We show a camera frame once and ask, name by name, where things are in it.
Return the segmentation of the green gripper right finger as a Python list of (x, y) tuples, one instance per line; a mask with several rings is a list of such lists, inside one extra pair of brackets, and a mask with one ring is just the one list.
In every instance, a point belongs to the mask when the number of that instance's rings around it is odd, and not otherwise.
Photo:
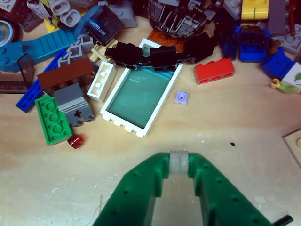
[(184, 154), (188, 177), (193, 179), (204, 226), (273, 225), (207, 158)]

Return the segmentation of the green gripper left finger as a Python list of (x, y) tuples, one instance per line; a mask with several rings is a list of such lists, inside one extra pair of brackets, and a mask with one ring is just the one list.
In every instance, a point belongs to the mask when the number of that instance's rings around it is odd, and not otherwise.
[(156, 198), (170, 165), (179, 168), (180, 152), (157, 153), (126, 173), (93, 223), (95, 226), (150, 226)]

